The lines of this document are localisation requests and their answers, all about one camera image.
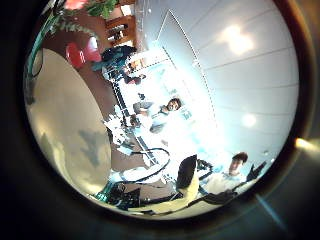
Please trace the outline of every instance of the leaves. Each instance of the leaves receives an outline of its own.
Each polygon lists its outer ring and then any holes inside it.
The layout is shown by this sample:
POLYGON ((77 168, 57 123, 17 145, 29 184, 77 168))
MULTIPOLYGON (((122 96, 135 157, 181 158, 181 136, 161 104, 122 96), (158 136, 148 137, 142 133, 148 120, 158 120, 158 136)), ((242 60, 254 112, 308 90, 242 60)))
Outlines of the leaves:
POLYGON ((104 19, 107 19, 110 15, 110 12, 113 11, 116 3, 116 0, 103 0, 100 2, 90 1, 86 6, 86 10, 90 16, 100 16, 104 19))

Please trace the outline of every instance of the red cushion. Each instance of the red cushion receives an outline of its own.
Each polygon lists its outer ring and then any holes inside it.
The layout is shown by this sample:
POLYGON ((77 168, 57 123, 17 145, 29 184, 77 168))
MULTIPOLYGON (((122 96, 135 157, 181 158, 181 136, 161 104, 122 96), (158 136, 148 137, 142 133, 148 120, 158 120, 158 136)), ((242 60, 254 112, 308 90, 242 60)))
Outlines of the red cushion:
POLYGON ((85 63, 82 51, 78 49, 78 46, 74 42, 68 43, 66 57, 68 62, 75 68, 80 68, 85 63))

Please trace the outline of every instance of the white surface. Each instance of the white surface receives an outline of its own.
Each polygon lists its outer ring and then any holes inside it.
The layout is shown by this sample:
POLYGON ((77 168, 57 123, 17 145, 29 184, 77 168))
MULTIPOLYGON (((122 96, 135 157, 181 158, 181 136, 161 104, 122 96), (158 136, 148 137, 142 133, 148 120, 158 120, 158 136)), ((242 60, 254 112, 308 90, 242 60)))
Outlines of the white surface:
POLYGON ((83 79, 64 58, 44 49, 34 97, 28 117, 49 162, 80 193, 100 191, 111 150, 102 114, 83 79))

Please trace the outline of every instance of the red chair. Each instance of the red chair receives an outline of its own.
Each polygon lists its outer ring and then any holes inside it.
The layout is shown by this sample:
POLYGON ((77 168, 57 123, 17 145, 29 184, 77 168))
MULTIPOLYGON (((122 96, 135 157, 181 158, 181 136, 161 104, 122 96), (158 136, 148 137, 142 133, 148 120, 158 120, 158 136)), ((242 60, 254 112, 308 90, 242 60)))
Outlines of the red chair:
POLYGON ((79 50, 76 43, 68 43, 66 47, 66 58, 74 68, 81 68, 86 61, 101 61, 97 40, 91 37, 83 50, 79 50))

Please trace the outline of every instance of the dark hair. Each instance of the dark hair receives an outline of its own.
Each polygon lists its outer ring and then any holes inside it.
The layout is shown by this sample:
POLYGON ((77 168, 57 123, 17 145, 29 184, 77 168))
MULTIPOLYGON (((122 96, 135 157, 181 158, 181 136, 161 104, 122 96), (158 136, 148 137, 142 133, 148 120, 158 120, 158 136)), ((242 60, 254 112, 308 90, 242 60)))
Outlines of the dark hair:
POLYGON ((190 185, 196 168, 197 155, 184 159, 179 166, 176 189, 183 189, 190 185))
POLYGON ((181 100, 179 98, 172 98, 169 102, 176 102, 178 104, 177 110, 181 107, 181 100))
POLYGON ((242 160, 245 163, 248 160, 248 154, 245 152, 240 152, 232 157, 232 160, 242 160))

